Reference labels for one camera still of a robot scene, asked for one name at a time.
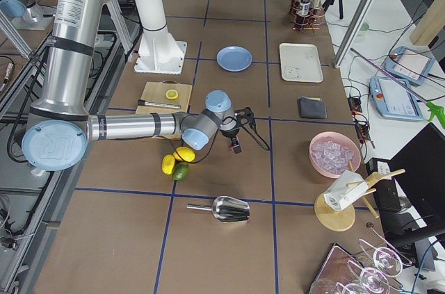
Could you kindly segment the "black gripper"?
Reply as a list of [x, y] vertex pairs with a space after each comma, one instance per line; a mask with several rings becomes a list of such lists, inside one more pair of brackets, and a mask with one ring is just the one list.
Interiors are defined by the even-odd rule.
[[232, 116], [227, 116], [223, 119], [223, 125], [220, 129], [221, 134], [230, 139], [230, 146], [234, 148], [235, 154], [242, 152], [240, 142], [237, 134], [241, 128], [246, 124], [255, 131], [256, 122], [254, 120], [254, 113], [250, 107], [235, 110]]

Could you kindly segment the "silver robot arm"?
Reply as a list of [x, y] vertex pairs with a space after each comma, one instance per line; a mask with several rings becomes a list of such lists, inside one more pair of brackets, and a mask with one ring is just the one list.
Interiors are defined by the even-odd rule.
[[[40, 98], [29, 108], [21, 150], [26, 161], [55, 172], [76, 165], [97, 140], [181, 138], [194, 150], [218, 134], [238, 146], [238, 132], [254, 124], [248, 107], [234, 109], [229, 95], [213, 90], [198, 115], [185, 112], [109, 115], [108, 99], [89, 111], [85, 95], [103, 6], [110, 0], [58, 0], [49, 37]], [[186, 43], [168, 30], [162, 0], [134, 0], [142, 27], [138, 72], [179, 74]]]
[[43, 31], [52, 21], [54, 7], [44, 7], [35, 0], [1, 0], [1, 12], [16, 29]]

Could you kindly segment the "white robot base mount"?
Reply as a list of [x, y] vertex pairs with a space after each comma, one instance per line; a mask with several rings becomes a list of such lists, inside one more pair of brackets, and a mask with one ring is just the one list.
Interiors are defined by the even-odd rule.
[[143, 34], [135, 71], [180, 74], [187, 43], [176, 41], [168, 30], [162, 0], [135, 0]]

